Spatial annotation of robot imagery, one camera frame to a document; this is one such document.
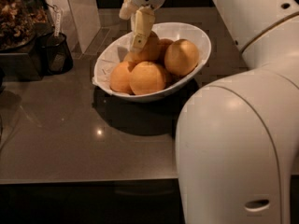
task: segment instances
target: backsplash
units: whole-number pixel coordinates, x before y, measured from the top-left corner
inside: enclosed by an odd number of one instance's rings
[[[47,0],[47,3],[64,12],[62,32],[67,36],[70,50],[79,44],[84,53],[101,28],[96,0]]]

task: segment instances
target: screw hole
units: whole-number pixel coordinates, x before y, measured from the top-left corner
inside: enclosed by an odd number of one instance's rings
[[[289,3],[285,3],[285,4],[282,4],[281,5],[281,7],[283,8],[283,9],[287,9],[287,8],[289,8],[291,5],[289,4]]]

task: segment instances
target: gray countertop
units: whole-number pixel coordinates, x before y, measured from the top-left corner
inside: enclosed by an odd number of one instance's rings
[[[4,135],[0,183],[89,182],[177,178],[179,112],[198,89],[246,71],[214,7],[162,8],[156,23],[196,25],[212,41],[208,64],[184,88],[161,101],[135,104],[92,84],[99,54],[129,31],[118,10],[100,10],[103,28],[74,67],[34,82],[5,82],[0,93]]]

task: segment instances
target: black container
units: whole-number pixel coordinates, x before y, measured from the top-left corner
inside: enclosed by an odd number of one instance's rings
[[[73,67],[73,59],[65,34],[59,33],[59,36],[54,39],[53,33],[41,35],[36,39],[36,44],[40,51],[45,75],[62,74]]]

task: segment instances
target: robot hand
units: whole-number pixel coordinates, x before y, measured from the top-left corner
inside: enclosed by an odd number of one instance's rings
[[[133,39],[130,51],[141,51],[150,36],[155,22],[154,10],[158,9],[165,0],[124,0],[121,6],[120,18],[131,19]]]

